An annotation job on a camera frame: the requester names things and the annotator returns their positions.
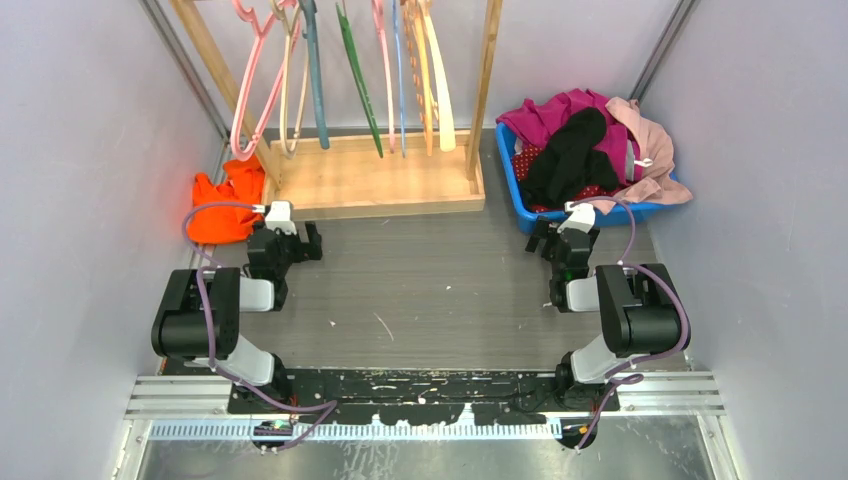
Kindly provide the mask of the black skirt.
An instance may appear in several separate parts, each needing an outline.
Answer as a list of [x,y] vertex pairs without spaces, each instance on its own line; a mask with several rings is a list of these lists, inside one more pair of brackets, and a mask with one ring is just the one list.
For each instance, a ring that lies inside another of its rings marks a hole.
[[603,192],[616,190],[619,178],[609,156],[596,148],[606,132],[606,119],[596,108],[571,115],[519,182],[526,206],[556,209],[575,200],[588,186],[597,186]]

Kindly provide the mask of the magenta skirt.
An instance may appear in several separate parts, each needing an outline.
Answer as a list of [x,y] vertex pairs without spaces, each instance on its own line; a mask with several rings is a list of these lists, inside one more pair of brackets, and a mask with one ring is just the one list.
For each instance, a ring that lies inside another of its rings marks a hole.
[[544,104],[525,99],[519,108],[498,116],[496,122],[506,125],[523,146],[543,148],[575,113],[586,108],[597,109],[605,119],[607,130],[596,149],[607,154],[619,183],[627,185],[637,181],[642,173],[643,167],[634,164],[640,147],[628,128],[606,108],[608,102],[608,97],[593,90],[572,89],[552,96]]

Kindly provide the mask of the light blue hanger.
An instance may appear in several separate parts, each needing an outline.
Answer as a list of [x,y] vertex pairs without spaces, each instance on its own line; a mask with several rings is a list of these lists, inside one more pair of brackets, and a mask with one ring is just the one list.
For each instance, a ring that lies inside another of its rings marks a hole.
[[397,80],[398,80],[398,100],[399,100],[399,117],[400,117],[400,138],[401,138],[401,154],[403,158],[406,158],[406,128],[405,128],[405,95],[403,90],[403,67],[401,65],[402,54],[401,54],[401,38],[400,38],[400,21],[399,21],[399,1],[392,0],[391,1],[391,10],[392,10],[392,26],[393,26],[393,36],[395,42],[395,51],[397,57]]

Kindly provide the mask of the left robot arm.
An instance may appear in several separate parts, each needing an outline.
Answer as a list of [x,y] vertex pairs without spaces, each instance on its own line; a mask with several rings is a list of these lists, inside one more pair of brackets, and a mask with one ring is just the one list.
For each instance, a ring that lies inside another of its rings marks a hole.
[[292,388],[282,360],[240,333],[240,316],[282,310],[291,266],[322,258],[317,225],[307,221],[304,227],[305,240],[258,224],[247,239],[248,261],[239,268],[173,271],[151,329],[154,352],[217,370],[269,413],[285,409]]

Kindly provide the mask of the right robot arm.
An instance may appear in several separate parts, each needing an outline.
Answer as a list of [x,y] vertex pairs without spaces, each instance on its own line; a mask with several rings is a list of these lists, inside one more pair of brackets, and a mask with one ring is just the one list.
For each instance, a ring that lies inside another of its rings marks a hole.
[[567,410],[588,402],[602,405],[620,385],[643,380],[622,376],[643,357],[670,356],[684,349],[691,329],[666,267],[659,263],[589,266],[600,234],[572,221],[535,222],[526,251],[551,265],[549,302],[561,313],[600,316],[601,332],[584,347],[567,352],[555,367],[552,398]]

